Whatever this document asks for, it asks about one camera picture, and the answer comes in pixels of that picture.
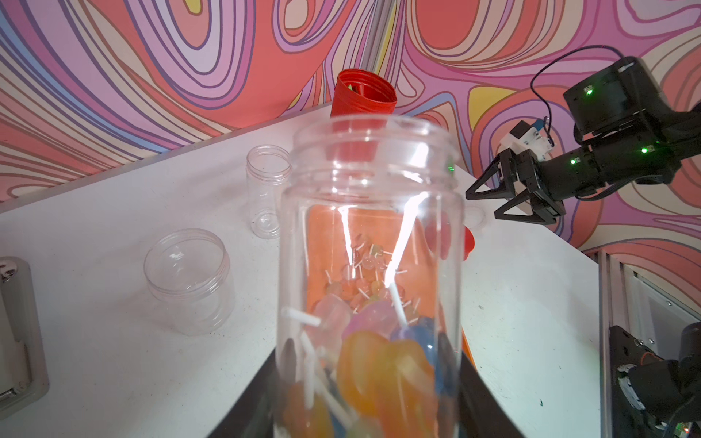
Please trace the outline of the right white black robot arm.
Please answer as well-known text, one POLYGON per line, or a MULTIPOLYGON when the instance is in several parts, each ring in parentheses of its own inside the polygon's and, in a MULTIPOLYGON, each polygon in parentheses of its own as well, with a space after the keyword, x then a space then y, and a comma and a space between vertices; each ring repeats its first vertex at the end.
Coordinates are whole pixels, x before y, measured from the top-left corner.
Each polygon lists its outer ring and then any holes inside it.
POLYGON ((627 184, 671 184, 700 153, 700 109, 674 111, 649 69, 625 57, 564 93, 578 148, 549 157, 535 125, 520 122, 466 191, 468 200, 502 199, 494 216, 549 226, 575 198, 594 202, 627 184))

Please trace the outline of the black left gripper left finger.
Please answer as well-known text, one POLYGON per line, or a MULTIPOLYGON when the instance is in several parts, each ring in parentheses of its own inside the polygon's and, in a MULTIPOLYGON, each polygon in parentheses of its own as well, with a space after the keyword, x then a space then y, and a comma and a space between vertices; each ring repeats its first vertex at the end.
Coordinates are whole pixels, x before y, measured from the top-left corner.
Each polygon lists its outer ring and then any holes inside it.
POLYGON ((258 369, 209 438, 274 437, 274 408, 279 390, 275 350, 258 369))

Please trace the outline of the white lid jar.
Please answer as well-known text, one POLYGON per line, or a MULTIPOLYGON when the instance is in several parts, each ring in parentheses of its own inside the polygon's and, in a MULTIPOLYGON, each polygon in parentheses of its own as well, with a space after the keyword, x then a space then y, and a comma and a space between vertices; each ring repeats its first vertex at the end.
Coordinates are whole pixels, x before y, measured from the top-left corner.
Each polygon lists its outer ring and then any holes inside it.
POLYGON ((275 436, 457 436, 454 151, 444 129, 400 116, 295 136, 279 206, 275 436))

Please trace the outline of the clear candy jar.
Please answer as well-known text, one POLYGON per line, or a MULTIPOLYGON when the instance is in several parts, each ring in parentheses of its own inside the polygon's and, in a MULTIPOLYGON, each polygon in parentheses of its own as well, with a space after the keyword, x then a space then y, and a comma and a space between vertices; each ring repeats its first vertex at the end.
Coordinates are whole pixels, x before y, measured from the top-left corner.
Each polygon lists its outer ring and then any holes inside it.
POLYGON ((277 145, 256 146, 246 156, 249 223, 259 238, 279 236, 279 202, 291 170, 290 154, 277 145))

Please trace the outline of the candies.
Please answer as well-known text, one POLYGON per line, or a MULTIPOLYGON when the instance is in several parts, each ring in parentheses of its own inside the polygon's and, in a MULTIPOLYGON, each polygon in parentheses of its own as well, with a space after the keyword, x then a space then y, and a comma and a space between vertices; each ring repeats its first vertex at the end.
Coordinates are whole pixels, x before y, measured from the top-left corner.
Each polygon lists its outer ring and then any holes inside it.
MULTIPOLYGON (((396 237, 375 237, 359 233, 346 242, 337 229, 324 237, 308 240, 309 275, 307 310, 332 294, 345 302, 351 311, 360 312, 374 300, 391 299, 386 274, 397 259, 396 237)), ((436 263, 422 232, 414 231, 403 255, 399 257, 395 280, 407 320, 434 316, 436 263)))

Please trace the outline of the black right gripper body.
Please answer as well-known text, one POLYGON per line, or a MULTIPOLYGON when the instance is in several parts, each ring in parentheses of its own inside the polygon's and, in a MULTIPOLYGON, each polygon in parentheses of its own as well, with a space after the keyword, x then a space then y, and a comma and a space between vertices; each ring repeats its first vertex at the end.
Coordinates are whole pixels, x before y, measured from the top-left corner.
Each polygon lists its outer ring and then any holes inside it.
POLYGON ((564 216, 564 200, 593 195, 602 188, 600 165, 587 147, 545 162, 527 150, 516 155, 516 170, 524 190, 514 201, 527 202, 532 216, 564 216))

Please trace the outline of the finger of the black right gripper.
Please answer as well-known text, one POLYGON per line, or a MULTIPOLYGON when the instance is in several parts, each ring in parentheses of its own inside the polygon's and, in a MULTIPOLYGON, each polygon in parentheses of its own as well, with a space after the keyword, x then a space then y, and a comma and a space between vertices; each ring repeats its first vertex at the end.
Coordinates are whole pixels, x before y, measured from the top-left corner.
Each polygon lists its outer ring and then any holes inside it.
POLYGON ((495 211, 498 220, 551 226, 556 223, 556 211, 538 195, 524 191, 508 200, 495 211))
POLYGON ((516 196, 516 155, 499 154, 466 191, 469 201, 506 199, 516 196))

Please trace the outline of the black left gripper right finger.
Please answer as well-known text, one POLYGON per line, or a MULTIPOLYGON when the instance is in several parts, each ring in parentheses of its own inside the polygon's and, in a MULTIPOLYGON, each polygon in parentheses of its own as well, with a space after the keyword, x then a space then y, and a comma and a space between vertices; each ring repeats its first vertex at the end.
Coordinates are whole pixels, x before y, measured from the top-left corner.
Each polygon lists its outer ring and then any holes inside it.
POLYGON ((467 355, 463 354, 458 393, 460 438, 523 438, 507 416, 467 355))

